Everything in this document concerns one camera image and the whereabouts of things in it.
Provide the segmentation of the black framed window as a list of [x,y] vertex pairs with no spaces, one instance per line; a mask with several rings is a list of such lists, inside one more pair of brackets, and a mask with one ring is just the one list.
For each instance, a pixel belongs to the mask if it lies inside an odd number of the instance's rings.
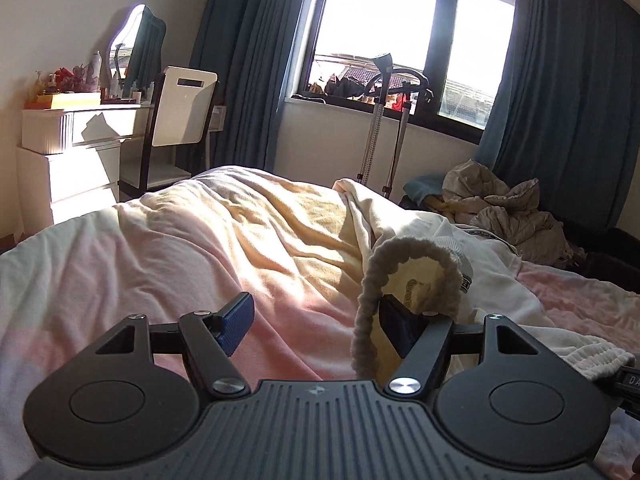
[[506,62],[515,0],[316,0],[294,93],[370,110],[355,89],[383,54],[430,83],[410,122],[480,142]]

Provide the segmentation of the wavy vanity mirror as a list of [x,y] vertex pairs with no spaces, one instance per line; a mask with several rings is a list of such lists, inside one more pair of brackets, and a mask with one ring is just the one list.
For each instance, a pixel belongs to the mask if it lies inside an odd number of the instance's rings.
[[145,3],[134,6],[115,35],[105,58],[108,65],[108,93],[111,98],[129,99],[134,92],[145,94],[162,71],[162,47],[166,24]]

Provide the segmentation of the right teal curtain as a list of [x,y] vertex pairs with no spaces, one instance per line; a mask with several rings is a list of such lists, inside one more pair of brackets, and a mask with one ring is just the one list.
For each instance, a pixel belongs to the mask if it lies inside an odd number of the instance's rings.
[[516,0],[476,160],[507,184],[538,179],[555,218],[605,229],[638,151],[638,13],[623,0]]

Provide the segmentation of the white back chair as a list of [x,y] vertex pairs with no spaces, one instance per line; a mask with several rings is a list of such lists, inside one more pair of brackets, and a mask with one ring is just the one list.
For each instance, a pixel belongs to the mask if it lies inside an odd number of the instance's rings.
[[208,130],[218,76],[206,70],[169,66],[158,76],[139,160],[122,162],[119,189],[130,198],[189,179],[175,162],[153,157],[156,148],[198,144]]

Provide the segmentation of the pastel bed blanket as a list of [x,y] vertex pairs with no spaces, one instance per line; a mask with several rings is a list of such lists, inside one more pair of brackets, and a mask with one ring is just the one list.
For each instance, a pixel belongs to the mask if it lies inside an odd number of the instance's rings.
[[458,242],[472,274],[459,322],[504,314],[590,378],[638,362],[633,292],[526,262],[352,180],[324,188],[222,167],[51,226],[2,256],[2,477],[36,462],[22,417],[32,389],[133,313],[170,323],[249,292],[256,318],[233,363],[251,384],[353,378],[362,281],[398,237]]

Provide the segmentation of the white spray bottle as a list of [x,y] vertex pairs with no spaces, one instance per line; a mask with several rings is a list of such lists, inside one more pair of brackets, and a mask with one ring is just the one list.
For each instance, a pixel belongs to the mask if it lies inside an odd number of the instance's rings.
[[93,53],[86,69],[86,90],[98,92],[100,90],[100,76],[102,67],[102,55],[99,51]]

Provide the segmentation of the left teal curtain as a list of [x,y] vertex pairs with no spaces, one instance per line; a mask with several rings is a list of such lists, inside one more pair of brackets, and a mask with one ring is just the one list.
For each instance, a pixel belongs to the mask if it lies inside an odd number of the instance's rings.
[[286,80],[309,0],[207,0],[190,66],[218,75],[214,103],[224,128],[177,150],[178,166],[198,174],[210,166],[273,170]]

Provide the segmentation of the teal pillow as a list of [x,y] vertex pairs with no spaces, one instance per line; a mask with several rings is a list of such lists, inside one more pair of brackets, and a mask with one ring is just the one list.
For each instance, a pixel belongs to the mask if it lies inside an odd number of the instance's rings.
[[444,179],[444,174],[426,174],[425,176],[411,179],[402,189],[409,200],[421,205],[427,196],[442,195],[442,182],[444,182]]

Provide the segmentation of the white dresser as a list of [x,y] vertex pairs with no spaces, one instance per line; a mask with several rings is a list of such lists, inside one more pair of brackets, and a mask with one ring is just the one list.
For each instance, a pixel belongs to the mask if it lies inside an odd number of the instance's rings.
[[23,110],[15,157],[24,232],[116,204],[120,146],[145,133],[150,110],[140,104]]

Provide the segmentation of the teal curtain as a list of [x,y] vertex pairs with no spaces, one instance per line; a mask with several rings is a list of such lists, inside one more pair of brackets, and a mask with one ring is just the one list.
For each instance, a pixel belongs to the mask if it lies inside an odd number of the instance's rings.
[[286,80],[309,0],[207,0],[190,66],[218,75],[214,103],[224,128],[177,150],[178,166],[198,174],[210,166],[273,170]]
[[638,151],[638,13],[623,0],[516,0],[476,160],[507,184],[538,179],[555,218],[605,229]]

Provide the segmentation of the yellow box on dresser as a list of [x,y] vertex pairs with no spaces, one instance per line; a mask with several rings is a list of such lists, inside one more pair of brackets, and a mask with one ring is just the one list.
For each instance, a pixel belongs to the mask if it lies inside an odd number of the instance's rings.
[[96,107],[101,104],[101,92],[66,92],[38,94],[27,101],[25,110],[62,110],[69,107]]

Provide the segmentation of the cream zip-up sweater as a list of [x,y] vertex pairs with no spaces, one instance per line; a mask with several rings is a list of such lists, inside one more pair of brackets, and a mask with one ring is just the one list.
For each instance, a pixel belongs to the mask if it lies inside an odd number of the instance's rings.
[[405,210],[349,179],[334,183],[346,200],[362,253],[352,368],[386,382],[399,364],[384,341],[378,302],[385,294],[417,314],[480,324],[504,314],[589,380],[639,357],[639,296],[610,282],[530,263],[497,237],[440,214]]

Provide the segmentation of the black sofa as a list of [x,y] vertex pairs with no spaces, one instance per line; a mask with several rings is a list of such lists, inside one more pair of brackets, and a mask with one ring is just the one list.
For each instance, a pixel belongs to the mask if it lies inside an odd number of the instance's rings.
[[585,252],[575,264],[578,274],[639,292],[638,238],[617,228],[567,226],[564,231],[570,244]]

